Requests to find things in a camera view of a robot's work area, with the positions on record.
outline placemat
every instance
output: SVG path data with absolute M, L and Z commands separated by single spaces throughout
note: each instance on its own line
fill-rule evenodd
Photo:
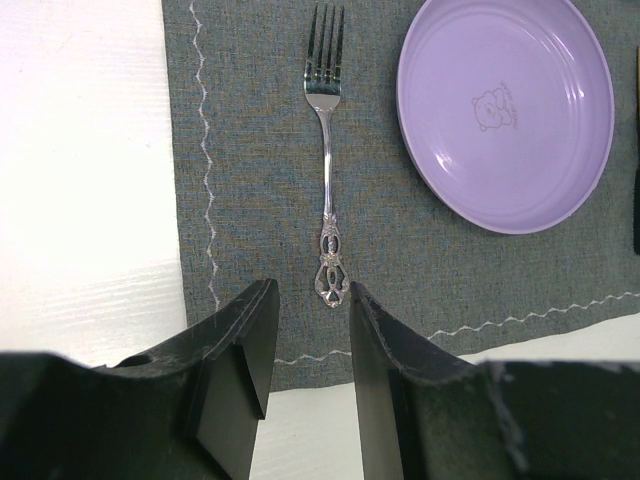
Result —
M 582 208 L 548 231 L 523 236 L 494 234 L 453 213 L 405 150 L 396 71 L 421 4 L 344 4 L 343 96 L 332 133 L 351 279 L 454 354 L 637 312 L 639 4 L 574 2 L 609 63 L 613 147 Z M 302 89 L 313 7 L 294 0 L 163 0 L 187 316 L 202 320 L 254 279 L 276 278 L 282 306 L 274 390 L 352 378 L 349 298 L 331 310 L 314 291 L 322 139 Z

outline lavender plastic plate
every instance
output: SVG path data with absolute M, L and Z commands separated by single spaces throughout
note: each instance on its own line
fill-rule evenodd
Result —
M 568 0 L 427 0 L 402 48 L 397 100 L 424 180 L 496 232 L 574 213 L 613 137 L 609 69 Z

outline silver fork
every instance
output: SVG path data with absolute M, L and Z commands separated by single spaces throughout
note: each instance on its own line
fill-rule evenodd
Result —
M 327 33 L 327 19 L 329 18 L 329 32 Z M 344 31 L 344 7 L 340 8 L 336 48 L 334 51 L 333 37 L 336 24 L 336 7 L 324 6 L 322 14 L 322 28 L 320 39 L 316 43 L 316 24 L 318 22 L 318 5 L 313 12 L 311 35 L 309 37 L 309 52 L 304 69 L 304 94 L 309 105 L 313 107 L 320 118 L 322 136 L 324 139 L 324 214 L 322 216 L 322 233 L 320 234 L 320 269 L 316 275 L 316 292 L 325 303 L 332 308 L 342 303 L 349 291 L 349 277 L 342 266 L 340 255 L 340 233 L 336 223 L 336 213 L 333 207 L 333 192 L 331 189 L 331 171 L 333 162 L 331 157 L 331 114 L 340 103 L 340 66 L 342 63 L 342 39 Z

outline fork neck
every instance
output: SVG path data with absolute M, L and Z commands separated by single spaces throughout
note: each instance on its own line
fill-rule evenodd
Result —
M 331 156 L 331 110 L 316 110 L 322 125 L 322 139 L 324 141 L 324 217 L 333 218 L 333 188 L 331 172 L 333 171 L 333 157 Z

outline knife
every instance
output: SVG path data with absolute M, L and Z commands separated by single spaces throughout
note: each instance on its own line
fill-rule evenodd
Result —
M 636 79 L 638 106 L 636 129 L 638 134 L 638 158 L 640 160 L 640 47 L 637 50 L 638 75 Z M 636 184 L 633 192 L 633 251 L 640 255 L 640 164 L 636 169 Z

